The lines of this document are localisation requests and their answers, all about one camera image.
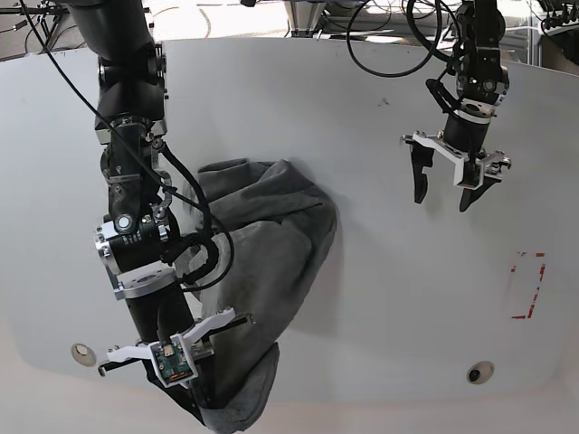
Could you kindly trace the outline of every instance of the cable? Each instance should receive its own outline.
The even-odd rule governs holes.
[[[412,31],[414,37],[418,40],[418,42],[420,42],[424,46],[424,48],[426,48],[427,50],[430,50],[433,45],[434,46],[438,45],[438,42],[436,42],[435,44],[432,44],[432,42],[430,42],[428,39],[426,39],[426,37],[422,34],[420,29],[416,25],[416,22],[414,21],[414,15],[413,15],[414,3],[415,3],[415,0],[408,0],[409,10],[406,13],[406,21],[408,23],[408,26],[410,27],[410,30]],[[460,39],[460,27],[459,27],[459,23],[456,19],[456,16],[442,0],[438,0],[438,3],[440,3],[440,5],[442,5],[442,7],[444,7],[444,9],[446,9],[448,14],[451,16],[452,21],[454,22],[455,28],[457,29],[459,39]],[[445,61],[447,63],[451,60],[451,56],[444,54],[443,52],[440,52],[438,50],[434,51],[434,56],[437,59],[439,59],[441,61]]]
[[[78,27],[78,25],[75,24],[75,25],[72,25],[72,26],[70,26],[70,27],[67,27],[67,28],[64,29],[62,32],[58,33],[58,35],[56,36],[56,39],[55,39],[54,42],[52,43],[52,49],[54,50],[54,47],[56,46],[56,43],[61,39],[61,36],[62,36],[63,34],[65,34],[66,32],[68,32],[69,30],[75,29],[75,28],[77,28],[77,27]]]
[[[26,37],[24,38],[24,53],[28,54],[28,38],[30,38],[30,35],[33,34],[33,31],[31,29],[30,32],[28,32],[28,34],[26,35]]]
[[[352,18],[350,19],[350,22],[347,25],[346,45],[347,45],[347,50],[350,53],[350,57],[352,58],[352,61],[354,61],[354,63],[362,70],[364,70],[372,75],[375,75],[376,77],[383,77],[383,78],[387,78],[387,79],[395,79],[398,77],[405,77],[405,76],[413,74],[413,73],[417,72],[419,69],[423,68],[424,65],[426,65],[426,63],[428,63],[428,61],[432,58],[432,56],[437,52],[436,47],[438,45],[439,40],[441,39],[441,34],[442,34],[442,12],[441,12],[441,8],[440,8],[441,0],[435,0],[435,5],[436,5],[436,36],[434,37],[434,43],[431,44],[430,50],[428,51],[428,53],[426,54],[424,59],[422,59],[422,61],[420,63],[418,63],[416,66],[414,66],[413,68],[411,68],[408,71],[396,72],[396,73],[378,72],[378,71],[371,70],[370,68],[367,68],[362,63],[360,63],[360,61],[354,55],[354,51],[352,50],[352,42],[351,42],[351,38],[350,38],[350,33],[352,31],[352,24],[354,24],[354,21],[356,20],[356,17],[360,13],[360,11],[370,1],[371,0],[365,0],[363,3],[360,4],[360,6],[354,11]],[[412,10],[413,10],[412,8],[413,8],[414,0],[409,0],[408,4],[410,6],[410,11],[409,11],[409,14],[407,16],[411,16]]]
[[[153,17],[156,17],[157,15],[161,15],[163,12],[166,12],[166,11],[172,11],[173,9],[181,9],[181,7],[180,6],[171,6],[171,7],[165,8],[165,9],[161,9],[160,11],[155,12],[153,14]]]
[[[41,37],[41,35],[38,33],[38,31],[36,30],[36,27],[33,25],[33,20],[30,16],[30,14],[28,13],[28,9],[26,7],[26,4],[24,3],[24,0],[19,0],[21,7],[23,8],[24,14],[26,15],[26,20],[28,21],[28,24],[30,24],[30,26],[32,27],[32,31],[34,32],[36,38],[38,39],[38,42],[40,43],[40,45],[43,47],[44,51],[46,52],[46,55],[48,56],[49,60],[51,61],[52,65],[54,65],[54,68],[56,68],[56,70],[61,74],[62,78],[64,79],[64,81],[66,81],[66,83],[69,85],[69,87],[71,88],[71,90],[76,94],[76,96],[84,103],[84,105],[97,117],[98,120],[100,120],[109,130],[110,133],[115,136],[121,145],[123,145],[125,147],[125,150],[131,155],[131,157],[135,160],[135,162],[138,163],[138,165],[141,166],[141,168],[143,169],[143,171],[149,175],[151,177],[151,179],[155,182],[155,184],[157,184],[161,190],[164,193],[169,192],[171,195],[173,195],[174,197],[176,197],[177,199],[193,206],[195,209],[204,212],[205,209],[203,206],[201,206],[198,203],[195,203],[194,201],[190,200],[189,198],[183,196],[182,194],[177,192],[176,187],[169,187],[167,185],[164,185],[163,182],[160,180],[160,175],[157,174],[155,171],[153,171],[152,168],[148,167],[145,162],[143,160],[141,160],[141,158],[137,155],[137,153],[133,150],[133,148],[131,147],[131,145],[127,142],[127,140],[125,140],[125,138],[110,124],[110,122],[108,122],[100,113],[98,110],[96,110],[88,101],[87,99],[81,94],[81,92],[76,88],[76,86],[74,86],[74,84],[72,83],[71,79],[69,79],[69,77],[66,75],[66,73],[62,70],[61,66],[58,64],[58,62],[54,59],[54,56],[52,56],[52,53],[48,50],[48,47],[46,46],[46,43],[43,41],[43,38]],[[231,269],[231,267],[233,266],[233,258],[234,258],[234,245],[233,245],[233,239],[231,234],[227,231],[227,229],[225,228],[225,226],[221,223],[221,221],[215,217],[214,215],[211,214],[211,218],[215,221],[217,228],[222,231],[225,234],[225,237],[227,238],[227,242],[229,243],[229,247],[230,247],[230,260],[227,265],[227,267],[225,268],[224,273],[222,273],[222,275],[217,278],[216,280],[214,280],[213,282],[207,284],[207,285],[203,285],[202,287],[196,288],[195,290],[201,290],[201,289],[207,289],[210,288],[211,286],[216,285],[217,283],[219,283],[221,280],[224,279],[225,275],[227,274],[227,272],[229,272],[229,270]]]
[[[209,37],[209,35],[211,34],[211,21],[209,20],[209,17],[207,16],[207,14],[205,13],[205,11],[202,8],[198,8],[199,12],[201,13],[201,15],[203,16],[203,18],[205,19],[205,23],[207,24],[207,33],[205,34],[205,39]]]
[[[539,18],[539,15],[537,15],[537,14],[535,13],[535,11],[533,10],[533,5],[531,4],[531,2],[532,2],[533,0],[525,0],[525,1],[526,1],[527,4],[528,4],[528,9],[529,9],[529,11],[531,11],[531,14],[533,14],[538,21],[543,21],[541,18]]]
[[[432,16],[432,14],[434,14],[434,12],[435,12],[434,6],[429,5],[428,3],[424,2],[424,1],[419,1],[418,3],[422,3],[423,5],[430,6],[430,7],[432,7],[432,10],[431,10],[430,12],[427,12],[427,13],[424,14],[423,16],[414,17],[414,19],[415,19],[416,21],[418,21],[418,20],[423,20],[424,18],[428,18],[429,16]],[[404,15],[407,14],[406,9],[404,8],[404,0],[401,0],[401,2],[400,2],[400,10],[402,10],[402,13],[403,13]]]
[[[376,0],[372,0],[372,3],[374,3],[374,6],[377,7],[378,9],[380,9],[381,11],[387,12],[388,14],[392,14],[392,3],[388,2],[388,9],[384,9],[383,6],[379,5]]]

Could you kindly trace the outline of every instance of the gray cloth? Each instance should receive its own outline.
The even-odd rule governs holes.
[[[233,268],[221,284],[198,296],[203,315],[233,307],[251,314],[254,324],[212,338],[214,390],[218,410],[201,406],[206,426],[218,434],[249,428],[260,416],[275,377],[275,342],[298,313],[325,260],[337,225],[335,205],[291,163],[233,160],[200,169],[198,180],[212,212],[231,232]],[[189,197],[194,194],[189,189]],[[199,222],[200,216],[186,208]],[[227,241],[214,237],[227,264]],[[182,274],[205,261],[204,250],[177,261]]]

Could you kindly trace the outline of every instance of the white table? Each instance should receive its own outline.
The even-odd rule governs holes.
[[[287,158],[339,208],[335,245],[281,338],[273,401],[458,399],[552,378],[578,306],[576,77],[508,65],[511,90],[486,146],[507,151],[513,168],[460,214],[460,190],[441,158],[424,204],[413,203],[409,151],[398,146],[401,134],[444,126],[424,86],[441,63],[382,80],[359,70],[342,42],[182,41],[166,50],[167,141],[187,165]],[[380,71],[423,56],[386,44],[356,50]],[[57,59],[96,101],[95,57]],[[0,65],[0,94],[1,294],[19,354],[102,381],[71,359],[70,345],[102,352],[132,344],[136,332],[92,243],[107,210],[92,115],[44,57]],[[536,309],[524,320],[511,317],[527,312],[538,269],[520,265],[530,271],[509,287],[518,251],[546,254]],[[468,384],[468,369],[483,360],[495,375]],[[145,383],[138,366],[104,381]]]

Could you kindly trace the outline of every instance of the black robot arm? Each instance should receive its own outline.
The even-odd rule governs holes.
[[[509,87],[507,68],[500,64],[499,41],[505,20],[496,0],[464,0],[456,12],[460,39],[453,47],[447,68],[426,86],[448,115],[443,131],[433,136],[414,133],[403,140],[411,146],[414,201],[421,203],[428,191],[425,167],[432,167],[434,152],[454,163],[454,184],[463,189],[460,211],[465,212],[492,185],[502,180],[502,168],[511,162],[502,151],[487,153],[483,143],[496,109]],[[441,78],[456,75],[457,97]]]
[[[149,33],[141,0],[56,3],[67,6],[89,48],[99,56],[99,105],[95,109],[86,100],[85,104],[96,115],[97,137],[104,146],[100,169],[109,187],[109,212],[95,233],[95,244],[114,294],[127,303],[140,337],[137,346],[110,350],[99,372],[104,375],[142,360],[147,378],[202,421],[196,400],[213,397],[198,392],[193,398],[190,389],[213,389],[214,378],[201,375],[211,371],[213,362],[209,336],[244,324],[248,317],[235,317],[226,309],[195,322],[184,292],[209,288],[224,278],[233,264],[233,239],[211,214],[201,186],[163,139],[166,58]],[[172,186],[171,177],[158,165],[159,155],[192,185],[196,203]],[[169,208],[173,197],[201,212],[198,232],[181,236]],[[183,289],[182,284],[195,285],[216,268],[220,251],[212,237],[217,231],[230,246],[225,270],[211,283]],[[207,260],[178,277],[173,262],[191,247],[204,248]]]

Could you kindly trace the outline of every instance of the green circuit board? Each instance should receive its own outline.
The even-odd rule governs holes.
[[[174,344],[173,351],[172,354],[167,355],[161,346],[153,350],[161,377],[167,384],[193,375],[181,345]]]

